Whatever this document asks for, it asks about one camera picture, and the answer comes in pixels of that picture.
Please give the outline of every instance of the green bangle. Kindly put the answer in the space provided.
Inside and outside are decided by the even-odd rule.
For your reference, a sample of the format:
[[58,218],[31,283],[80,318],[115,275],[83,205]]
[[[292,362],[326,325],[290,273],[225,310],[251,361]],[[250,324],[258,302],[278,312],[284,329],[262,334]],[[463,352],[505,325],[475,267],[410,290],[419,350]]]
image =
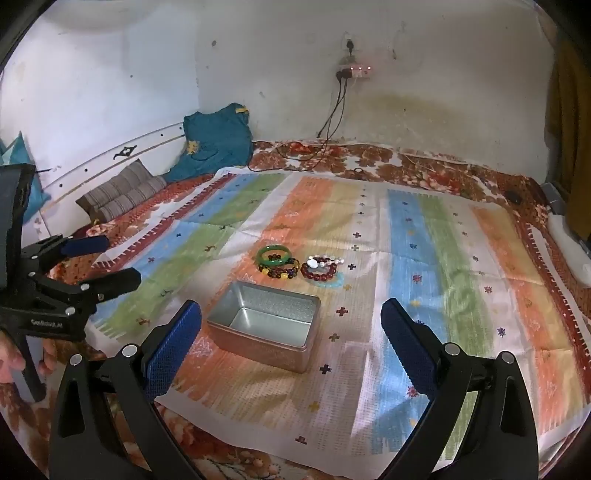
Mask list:
[[[273,250],[285,252],[287,253],[287,255],[280,258],[279,260],[269,260],[268,258],[263,258],[264,253]],[[258,263],[259,265],[263,265],[265,267],[278,267],[279,265],[285,265],[290,258],[291,252],[289,248],[284,247],[283,245],[267,245],[266,247],[261,248],[256,254],[256,263]]]

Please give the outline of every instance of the electrical outlet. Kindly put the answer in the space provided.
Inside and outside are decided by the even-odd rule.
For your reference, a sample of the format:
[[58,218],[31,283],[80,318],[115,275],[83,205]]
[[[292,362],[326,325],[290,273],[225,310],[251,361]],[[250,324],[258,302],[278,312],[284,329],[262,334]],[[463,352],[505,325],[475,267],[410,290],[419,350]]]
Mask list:
[[350,68],[351,75],[354,79],[368,79],[372,77],[374,69],[371,65],[366,65],[365,63],[349,63],[347,65],[340,65],[338,70],[342,70],[343,68]]
[[353,35],[349,32],[345,32],[343,34],[343,38],[340,42],[340,46],[343,50],[349,51],[349,47],[347,46],[347,42],[349,40],[353,42],[353,52],[361,51],[361,44],[360,44],[359,39],[357,38],[356,35]]

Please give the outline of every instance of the metal screw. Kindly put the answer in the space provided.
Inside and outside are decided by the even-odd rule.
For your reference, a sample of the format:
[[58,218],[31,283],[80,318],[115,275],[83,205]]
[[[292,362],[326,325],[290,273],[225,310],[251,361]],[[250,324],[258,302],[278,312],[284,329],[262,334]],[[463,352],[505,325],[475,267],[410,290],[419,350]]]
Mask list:
[[82,362],[82,355],[77,353],[75,355],[72,355],[70,357],[70,365],[78,365],[80,362]]
[[515,357],[513,356],[513,354],[509,353],[509,352],[501,353],[501,358],[503,359],[503,361],[506,364],[510,364],[510,365],[515,361]]
[[460,354],[460,347],[455,343],[446,343],[444,349],[449,355],[456,356]]
[[123,347],[123,356],[129,358],[130,356],[134,356],[138,352],[138,346],[130,343],[129,345],[125,345]]

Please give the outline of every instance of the teal cushion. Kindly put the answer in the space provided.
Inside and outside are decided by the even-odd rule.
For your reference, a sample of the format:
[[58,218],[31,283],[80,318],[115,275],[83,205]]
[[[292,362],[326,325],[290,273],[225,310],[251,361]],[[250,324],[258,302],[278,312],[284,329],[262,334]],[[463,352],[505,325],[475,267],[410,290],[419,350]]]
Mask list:
[[[29,157],[29,154],[27,153],[22,134],[18,134],[17,139],[8,146],[4,153],[2,153],[2,165],[16,165],[21,163],[34,165],[31,157]],[[50,197],[47,193],[43,193],[39,177],[35,175],[33,178],[33,184],[31,185],[31,194],[29,195],[29,203],[27,210],[25,210],[23,222],[28,222],[31,217],[41,209],[43,204],[49,200],[49,198]]]

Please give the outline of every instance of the metal tin box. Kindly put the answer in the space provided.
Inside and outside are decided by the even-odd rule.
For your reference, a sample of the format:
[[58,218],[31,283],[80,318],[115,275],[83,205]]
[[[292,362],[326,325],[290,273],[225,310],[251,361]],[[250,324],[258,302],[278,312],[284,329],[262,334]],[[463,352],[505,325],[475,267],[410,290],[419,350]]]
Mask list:
[[319,310],[318,297],[234,281],[207,322],[222,350],[302,373],[318,332]]

